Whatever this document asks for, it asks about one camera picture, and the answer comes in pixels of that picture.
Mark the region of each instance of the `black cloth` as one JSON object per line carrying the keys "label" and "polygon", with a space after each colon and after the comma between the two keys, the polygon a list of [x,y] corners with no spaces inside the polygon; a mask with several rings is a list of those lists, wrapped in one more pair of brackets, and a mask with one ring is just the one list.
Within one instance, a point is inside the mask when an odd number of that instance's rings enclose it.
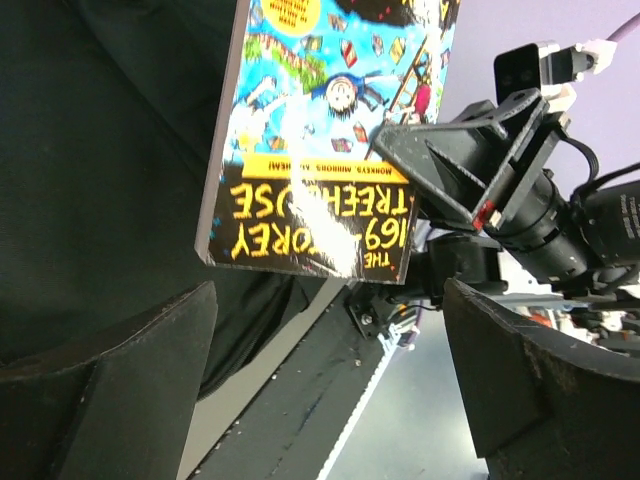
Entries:
{"label": "black cloth", "polygon": [[193,249],[234,10],[0,2],[0,365],[213,279],[211,386],[319,288],[207,268]]}

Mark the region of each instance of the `gray floor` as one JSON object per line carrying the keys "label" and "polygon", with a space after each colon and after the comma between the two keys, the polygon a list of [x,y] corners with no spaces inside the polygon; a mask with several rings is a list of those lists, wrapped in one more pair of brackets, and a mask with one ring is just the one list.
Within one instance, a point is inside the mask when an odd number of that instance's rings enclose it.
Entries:
{"label": "gray floor", "polygon": [[398,351],[329,480],[481,480],[441,314]]}

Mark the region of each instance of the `book cover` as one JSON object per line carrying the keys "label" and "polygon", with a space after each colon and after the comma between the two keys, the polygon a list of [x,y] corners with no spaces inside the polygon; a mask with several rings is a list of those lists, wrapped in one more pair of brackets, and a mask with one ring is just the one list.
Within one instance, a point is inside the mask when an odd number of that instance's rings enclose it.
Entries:
{"label": "book cover", "polygon": [[456,0],[240,0],[196,238],[210,265],[402,283],[417,216],[371,148],[437,118]]}

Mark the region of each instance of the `dark clothing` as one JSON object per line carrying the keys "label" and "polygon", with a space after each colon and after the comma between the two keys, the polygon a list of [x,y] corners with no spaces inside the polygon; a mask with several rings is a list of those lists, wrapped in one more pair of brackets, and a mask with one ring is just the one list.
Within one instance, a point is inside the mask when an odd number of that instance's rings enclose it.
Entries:
{"label": "dark clothing", "polygon": [[213,279],[212,385],[306,306],[294,277],[193,249],[234,9],[0,2],[0,365]]}

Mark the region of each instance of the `black metal bracket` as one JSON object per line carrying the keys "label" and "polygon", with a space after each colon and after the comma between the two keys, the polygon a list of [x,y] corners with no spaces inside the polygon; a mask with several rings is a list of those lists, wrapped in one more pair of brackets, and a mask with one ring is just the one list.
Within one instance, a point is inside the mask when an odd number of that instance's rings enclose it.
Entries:
{"label": "black metal bracket", "polygon": [[365,338],[375,339],[389,334],[390,318],[396,305],[382,296],[382,288],[374,283],[359,283],[345,301],[345,308],[355,327]]}

